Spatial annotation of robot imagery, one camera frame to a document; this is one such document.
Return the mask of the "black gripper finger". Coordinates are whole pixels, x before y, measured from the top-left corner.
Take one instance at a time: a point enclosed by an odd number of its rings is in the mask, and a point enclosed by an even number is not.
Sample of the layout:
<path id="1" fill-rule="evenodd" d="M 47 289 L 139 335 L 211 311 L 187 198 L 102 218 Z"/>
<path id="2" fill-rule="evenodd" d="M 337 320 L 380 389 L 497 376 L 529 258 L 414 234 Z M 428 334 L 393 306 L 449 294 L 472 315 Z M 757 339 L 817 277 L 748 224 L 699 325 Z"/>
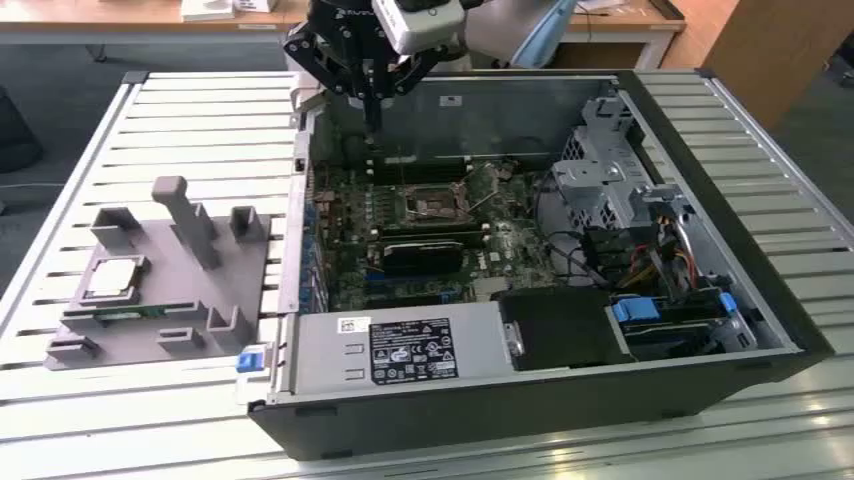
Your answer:
<path id="1" fill-rule="evenodd" d="M 440 63 L 462 58 L 462 47 L 440 45 L 412 55 L 401 56 L 386 48 L 374 57 L 374 139 L 384 127 L 384 107 L 393 104 L 397 96 L 406 95 Z"/>
<path id="2" fill-rule="evenodd" d="M 373 143 L 374 97 L 353 22 L 342 19 L 305 22 L 290 32 L 285 50 L 321 84 L 333 93 L 346 95 L 362 109 L 366 141 Z"/>

